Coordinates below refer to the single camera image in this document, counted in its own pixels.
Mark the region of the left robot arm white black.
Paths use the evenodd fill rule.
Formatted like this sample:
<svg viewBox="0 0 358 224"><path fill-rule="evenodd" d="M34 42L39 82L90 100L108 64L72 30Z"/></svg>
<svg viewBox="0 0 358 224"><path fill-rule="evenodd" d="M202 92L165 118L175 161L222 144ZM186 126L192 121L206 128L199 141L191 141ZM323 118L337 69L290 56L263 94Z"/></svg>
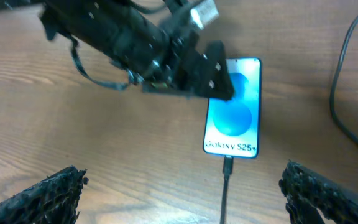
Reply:
<svg viewBox="0 0 358 224"><path fill-rule="evenodd" d="M224 44L210 42L196 50L199 31L218 17L213 1L164 1L170 16L160 24L147 18L158 12L133 1L42 0L40 21L48 40L62 35L71 41L73 64L86 71L77 49L85 42L127 73L125 83L98 85L125 90L141 85L144 92L230 100L234 86L227 71Z"/></svg>

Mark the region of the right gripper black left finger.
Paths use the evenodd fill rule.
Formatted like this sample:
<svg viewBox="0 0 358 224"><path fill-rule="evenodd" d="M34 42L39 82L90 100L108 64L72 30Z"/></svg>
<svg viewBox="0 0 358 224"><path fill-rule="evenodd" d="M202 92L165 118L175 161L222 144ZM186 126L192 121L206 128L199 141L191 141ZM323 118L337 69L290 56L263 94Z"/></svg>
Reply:
<svg viewBox="0 0 358 224"><path fill-rule="evenodd" d="M85 174L68 166L0 202L0 224L76 223Z"/></svg>

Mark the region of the blue Galaxy smartphone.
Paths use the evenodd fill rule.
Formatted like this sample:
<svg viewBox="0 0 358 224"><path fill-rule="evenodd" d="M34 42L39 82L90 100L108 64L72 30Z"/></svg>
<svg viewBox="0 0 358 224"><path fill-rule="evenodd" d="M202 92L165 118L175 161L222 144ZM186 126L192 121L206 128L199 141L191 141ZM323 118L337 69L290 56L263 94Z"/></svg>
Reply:
<svg viewBox="0 0 358 224"><path fill-rule="evenodd" d="M208 154L254 159L259 154L262 61L226 60L234 96L208 101L203 150Z"/></svg>

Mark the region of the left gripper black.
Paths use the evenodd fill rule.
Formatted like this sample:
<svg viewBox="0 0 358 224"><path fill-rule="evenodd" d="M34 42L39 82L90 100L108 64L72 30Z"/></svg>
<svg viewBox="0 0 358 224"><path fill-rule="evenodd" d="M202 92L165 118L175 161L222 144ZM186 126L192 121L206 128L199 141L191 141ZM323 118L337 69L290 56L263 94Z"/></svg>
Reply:
<svg viewBox="0 0 358 224"><path fill-rule="evenodd" d="M142 34L154 48L150 66L142 74L142 91L220 100L234 96L220 40L209 42L201 54L196 50L197 28L178 21L165 21L162 27L144 21Z"/></svg>

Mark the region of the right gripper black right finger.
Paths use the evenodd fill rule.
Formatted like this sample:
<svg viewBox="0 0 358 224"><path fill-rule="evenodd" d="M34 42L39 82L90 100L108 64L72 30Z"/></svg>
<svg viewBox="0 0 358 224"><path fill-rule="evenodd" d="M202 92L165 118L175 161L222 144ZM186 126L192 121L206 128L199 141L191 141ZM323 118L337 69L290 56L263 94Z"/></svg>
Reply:
<svg viewBox="0 0 358 224"><path fill-rule="evenodd" d="M291 224L358 223L358 194L317 172L289 161L278 183Z"/></svg>

